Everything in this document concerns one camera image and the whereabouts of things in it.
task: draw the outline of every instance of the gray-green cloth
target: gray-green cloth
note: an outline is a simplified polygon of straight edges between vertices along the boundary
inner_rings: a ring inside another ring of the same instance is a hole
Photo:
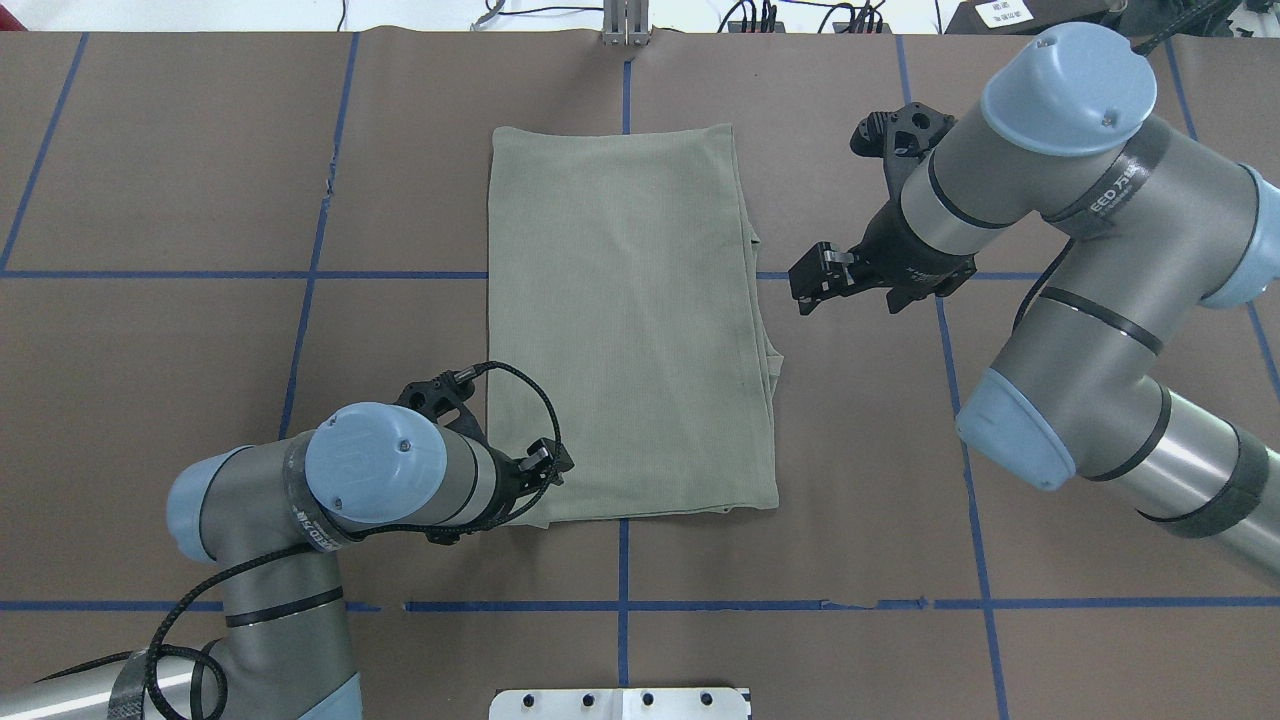
[[[550,396],[577,466],[517,523],[769,509],[773,386],[730,126],[493,133],[489,356]],[[490,373],[489,438],[550,437]]]

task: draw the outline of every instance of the white bracket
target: white bracket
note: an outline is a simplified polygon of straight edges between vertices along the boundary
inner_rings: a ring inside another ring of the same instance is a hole
[[[616,688],[503,691],[489,720],[751,720],[741,688]]]
[[[649,0],[604,0],[605,45],[649,45]]]

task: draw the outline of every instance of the red object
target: red object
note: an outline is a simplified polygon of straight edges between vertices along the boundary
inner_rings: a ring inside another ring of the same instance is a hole
[[[19,23],[13,13],[5,10],[4,5],[0,5],[0,29],[27,29],[27,27]]]

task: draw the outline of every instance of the white label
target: white label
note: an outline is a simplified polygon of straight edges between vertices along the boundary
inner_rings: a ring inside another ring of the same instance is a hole
[[[996,0],[986,5],[974,5],[973,9],[978,10],[978,17],[987,23],[987,27],[1014,26],[1034,19],[1023,0]]]

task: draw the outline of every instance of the brown table surface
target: brown table surface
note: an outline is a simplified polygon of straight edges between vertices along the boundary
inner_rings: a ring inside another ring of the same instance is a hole
[[[781,507],[346,551],[366,717],[713,682],[762,719],[1280,715],[1275,588],[952,432],[1061,236],[1020,223],[955,296],[893,318],[878,293],[805,319],[790,301],[791,263],[852,245],[884,199],[854,124],[905,94],[961,114],[1021,42],[4,33],[0,688],[143,646],[209,574],[164,525],[186,465],[486,356],[493,128],[730,122],[786,355]],[[1162,117],[1280,178],[1280,41],[1151,59]],[[1158,378],[1275,446],[1277,341],[1275,297],[1198,311]],[[175,641],[221,633],[202,610]]]

